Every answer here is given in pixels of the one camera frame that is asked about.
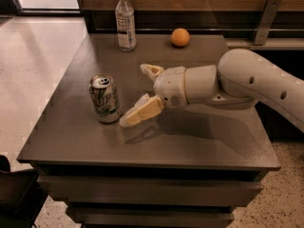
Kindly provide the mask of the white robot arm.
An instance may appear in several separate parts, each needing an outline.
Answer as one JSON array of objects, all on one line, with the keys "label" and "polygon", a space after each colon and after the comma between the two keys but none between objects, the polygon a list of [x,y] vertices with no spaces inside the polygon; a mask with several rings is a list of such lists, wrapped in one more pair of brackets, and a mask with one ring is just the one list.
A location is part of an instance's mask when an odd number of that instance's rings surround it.
[{"label": "white robot arm", "polygon": [[204,104],[220,109],[246,109],[258,102],[269,106],[304,131],[304,81],[251,50],[225,52],[216,65],[164,69],[141,65],[155,95],[143,95],[120,119],[131,127],[165,108]]}]

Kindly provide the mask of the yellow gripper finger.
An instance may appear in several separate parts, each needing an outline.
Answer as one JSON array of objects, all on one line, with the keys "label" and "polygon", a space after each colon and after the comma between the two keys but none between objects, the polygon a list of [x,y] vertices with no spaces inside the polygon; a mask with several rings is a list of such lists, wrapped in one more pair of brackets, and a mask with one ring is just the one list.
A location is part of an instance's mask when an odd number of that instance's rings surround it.
[{"label": "yellow gripper finger", "polygon": [[149,64],[141,64],[140,65],[142,73],[147,76],[152,82],[156,80],[156,78],[164,72],[164,69],[161,66],[154,66]]},{"label": "yellow gripper finger", "polygon": [[119,124],[121,127],[131,127],[161,114],[163,110],[164,103],[159,96],[150,97],[144,94],[133,107],[125,112]]}]

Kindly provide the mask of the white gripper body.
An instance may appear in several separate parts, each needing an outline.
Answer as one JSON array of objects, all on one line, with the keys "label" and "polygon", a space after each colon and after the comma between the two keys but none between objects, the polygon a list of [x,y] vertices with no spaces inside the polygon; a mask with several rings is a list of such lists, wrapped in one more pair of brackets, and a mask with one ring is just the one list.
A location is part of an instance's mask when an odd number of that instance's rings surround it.
[{"label": "white gripper body", "polygon": [[185,71],[183,66],[171,67],[155,80],[154,91],[168,108],[186,107]]}]

